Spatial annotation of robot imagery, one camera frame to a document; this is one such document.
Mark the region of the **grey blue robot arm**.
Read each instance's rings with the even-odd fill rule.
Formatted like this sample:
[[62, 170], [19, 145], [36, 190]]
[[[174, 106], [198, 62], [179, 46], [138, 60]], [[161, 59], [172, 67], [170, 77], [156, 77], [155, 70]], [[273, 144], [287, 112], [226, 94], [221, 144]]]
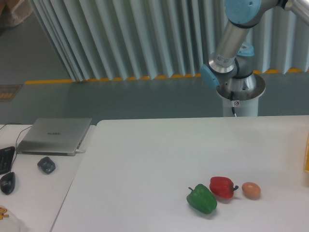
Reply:
[[223, 34], [200, 68], [208, 86], [248, 92], [257, 88], [254, 70], [308, 70], [307, 0], [226, 0], [224, 9]]

